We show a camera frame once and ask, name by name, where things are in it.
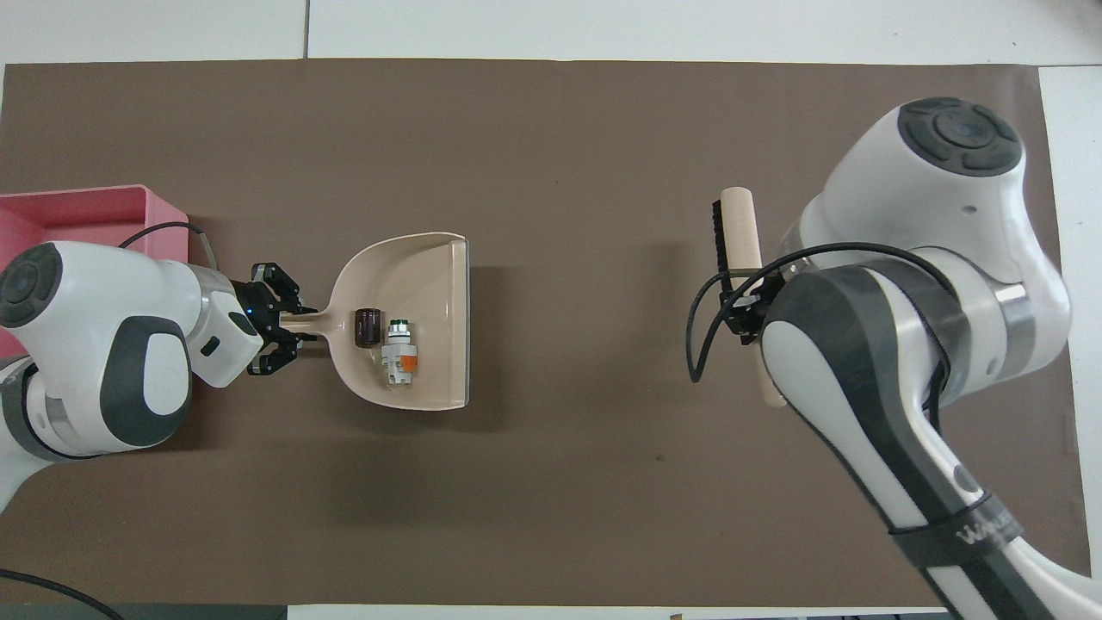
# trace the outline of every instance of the dustpan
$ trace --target dustpan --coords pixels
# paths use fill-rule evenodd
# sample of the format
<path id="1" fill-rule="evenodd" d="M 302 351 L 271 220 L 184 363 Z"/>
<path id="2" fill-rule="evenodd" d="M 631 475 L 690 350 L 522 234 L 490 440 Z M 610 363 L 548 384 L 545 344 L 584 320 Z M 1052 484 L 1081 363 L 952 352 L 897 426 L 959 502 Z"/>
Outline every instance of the dustpan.
<path id="1" fill-rule="evenodd" d="M 382 309 L 383 326 L 409 322 L 418 349 L 411 383 L 390 385 L 380 348 L 356 346 L 355 316 L 364 307 Z M 323 312 L 283 315 L 280 327 L 325 338 L 341 380 L 366 401 L 399 410 L 463 407 L 471 350 L 467 240 L 422 232 L 371 244 L 341 270 Z"/>

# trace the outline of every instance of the brown table surface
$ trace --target brown table surface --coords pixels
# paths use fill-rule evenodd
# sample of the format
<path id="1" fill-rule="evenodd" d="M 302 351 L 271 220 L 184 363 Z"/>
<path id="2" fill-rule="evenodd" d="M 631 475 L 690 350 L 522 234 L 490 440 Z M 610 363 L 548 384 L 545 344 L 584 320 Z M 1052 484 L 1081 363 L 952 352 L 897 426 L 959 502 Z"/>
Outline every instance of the brown table surface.
<path id="1" fill-rule="evenodd" d="M 932 95 L 1017 128 L 1056 257 L 1028 67 L 9 66 L 0 192 L 144 183 L 231 278 L 274 260 L 318 306 L 374 241 L 466 235 L 473 352 L 450 413 L 358 400 L 323 345 L 197 384 L 163 446 L 24 485 L 0 566 L 116 601 L 936 605 L 827 447 L 759 403 L 748 352 L 721 339 L 694 385 L 682 342 L 720 189 L 755 192 L 771 257 L 861 133 Z M 1028 540 L 1085 570 L 1067 357 L 943 420 Z"/>

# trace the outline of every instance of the pink box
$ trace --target pink box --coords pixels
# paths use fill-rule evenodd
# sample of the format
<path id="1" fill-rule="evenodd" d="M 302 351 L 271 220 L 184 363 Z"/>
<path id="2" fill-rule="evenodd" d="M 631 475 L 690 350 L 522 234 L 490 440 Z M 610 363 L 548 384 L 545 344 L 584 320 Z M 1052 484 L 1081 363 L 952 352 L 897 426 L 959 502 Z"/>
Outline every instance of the pink box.
<path id="1" fill-rule="evenodd" d="M 119 244 L 163 221 L 187 221 L 179 208 L 144 185 L 0 195 L 0 268 L 24 249 L 50 240 Z M 187 229 L 165 228 L 130 246 L 158 259 L 187 261 Z M 0 328 L 0 358 L 25 350 Z"/>

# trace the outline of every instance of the beige brush handle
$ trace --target beige brush handle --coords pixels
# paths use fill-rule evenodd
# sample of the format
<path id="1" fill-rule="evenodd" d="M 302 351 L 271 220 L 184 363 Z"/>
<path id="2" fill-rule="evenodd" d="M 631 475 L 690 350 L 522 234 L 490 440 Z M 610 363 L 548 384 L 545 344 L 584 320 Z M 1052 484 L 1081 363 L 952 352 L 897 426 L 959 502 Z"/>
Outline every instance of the beige brush handle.
<path id="1" fill-rule="evenodd" d="M 720 213 L 723 216 L 723 237 L 727 246 L 727 264 L 731 269 L 745 269 L 761 265 L 761 246 L 757 236 L 757 217 L 754 214 L 754 194 L 746 187 L 727 187 L 720 193 Z M 745 278 L 732 278 L 737 286 Z M 757 363 L 758 384 L 761 399 L 770 407 L 787 405 L 785 398 L 769 379 L 761 359 L 761 348 L 755 342 L 750 346 Z"/>

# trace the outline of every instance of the white robotic arm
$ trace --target white robotic arm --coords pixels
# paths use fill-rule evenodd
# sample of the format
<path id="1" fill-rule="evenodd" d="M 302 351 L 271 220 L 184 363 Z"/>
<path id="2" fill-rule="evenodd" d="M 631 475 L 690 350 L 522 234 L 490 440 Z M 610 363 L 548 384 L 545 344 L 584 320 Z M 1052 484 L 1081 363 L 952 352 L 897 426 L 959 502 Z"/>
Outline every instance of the white robotic arm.
<path id="1" fill-rule="evenodd" d="M 1026 215 L 1024 165 L 1017 134 L 982 106 L 934 98 L 892 110 L 785 250 L 867 241 L 925 267 L 869 251 L 811 255 L 759 302 L 750 336 L 954 616 L 1102 618 L 1102 584 L 1030 547 L 928 420 L 939 402 L 1048 365 L 1067 340 L 1068 295 Z"/>
<path id="2" fill-rule="evenodd" d="M 53 241 L 0 273 L 0 511 L 54 463 L 145 448 L 183 422 L 194 372 L 229 384 L 266 344 L 218 271 Z"/>

